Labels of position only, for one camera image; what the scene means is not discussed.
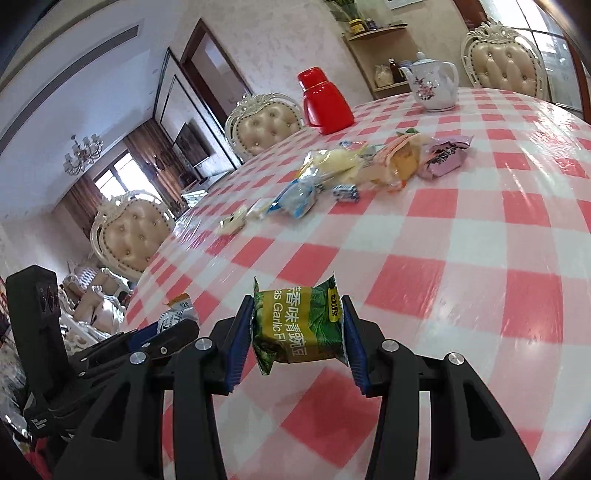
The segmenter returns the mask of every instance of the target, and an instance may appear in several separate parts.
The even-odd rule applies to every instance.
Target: brown bottle
[[[398,63],[396,63],[396,60],[389,59],[388,62],[390,63],[390,70],[392,71],[392,78],[394,79],[394,83],[404,82],[404,75],[402,75],[402,72],[398,67]]]

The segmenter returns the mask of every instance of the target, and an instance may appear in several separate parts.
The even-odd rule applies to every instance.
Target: red thermos lid
[[[318,67],[312,67],[305,72],[300,73],[297,76],[297,79],[304,90],[312,88],[314,85],[318,85],[319,83],[328,82],[326,75]]]

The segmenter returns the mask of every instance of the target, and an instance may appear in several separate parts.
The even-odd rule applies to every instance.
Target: white teapot
[[[400,68],[407,78],[417,102],[430,112],[443,112],[454,108],[457,103],[457,86],[460,81],[456,66],[449,61],[429,60],[422,51],[417,53],[417,58],[418,61],[413,63],[410,68]],[[451,68],[453,80],[442,68],[444,65]]]

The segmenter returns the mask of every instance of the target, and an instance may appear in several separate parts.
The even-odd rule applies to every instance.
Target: dining table
[[[451,111],[412,94],[353,109],[355,124],[322,136],[303,128],[248,160],[177,220],[151,258],[125,329],[156,322],[187,293],[201,335],[261,290],[315,286],[333,273],[359,317],[417,355],[461,353],[495,396],[543,480],[591,418],[591,127],[541,99],[460,88]],[[300,219],[270,212],[218,235],[221,218],[277,196],[309,151],[342,141],[387,144],[415,128],[473,136],[465,163],[400,192],[360,186],[357,203],[330,191]],[[361,480],[380,408],[337,359],[273,365],[252,351],[242,382],[215,397],[228,478]],[[430,408],[421,394],[417,480],[428,478]],[[163,457],[172,478],[171,399]]]

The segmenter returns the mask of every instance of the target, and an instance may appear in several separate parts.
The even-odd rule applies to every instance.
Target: metal screw
[[[134,365],[143,364],[146,360],[146,354],[143,352],[134,352],[129,356],[129,361]]]
[[[382,348],[387,352],[395,352],[399,347],[400,345],[395,340],[384,340],[382,342]]]
[[[466,360],[461,353],[450,353],[447,358],[454,365],[461,365]]]
[[[197,350],[209,350],[211,347],[213,347],[213,342],[207,337],[200,338],[195,342]]]

